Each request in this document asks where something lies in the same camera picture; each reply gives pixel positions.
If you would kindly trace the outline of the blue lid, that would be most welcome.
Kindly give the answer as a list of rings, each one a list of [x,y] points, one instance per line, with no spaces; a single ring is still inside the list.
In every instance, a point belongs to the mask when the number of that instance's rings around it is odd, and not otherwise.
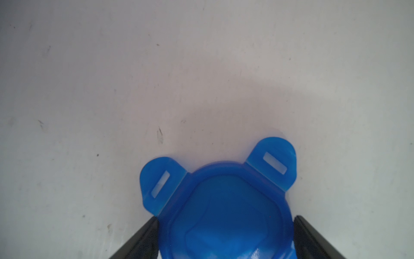
[[[143,205],[160,223],[164,259],[296,258],[286,201],[295,180],[295,149],[277,137],[261,140],[244,163],[188,172],[160,157],[140,173]]]

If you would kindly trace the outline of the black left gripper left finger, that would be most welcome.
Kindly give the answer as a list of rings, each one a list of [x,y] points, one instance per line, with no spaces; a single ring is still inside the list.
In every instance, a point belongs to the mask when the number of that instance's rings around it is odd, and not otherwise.
[[[157,259],[159,225],[153,216],[110,259]]]

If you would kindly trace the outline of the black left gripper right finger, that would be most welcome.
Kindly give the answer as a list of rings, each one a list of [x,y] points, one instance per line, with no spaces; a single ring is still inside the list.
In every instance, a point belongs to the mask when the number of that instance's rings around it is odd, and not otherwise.
[[[294,246],[298,259],[345,259],[304,217],[294,218]]]

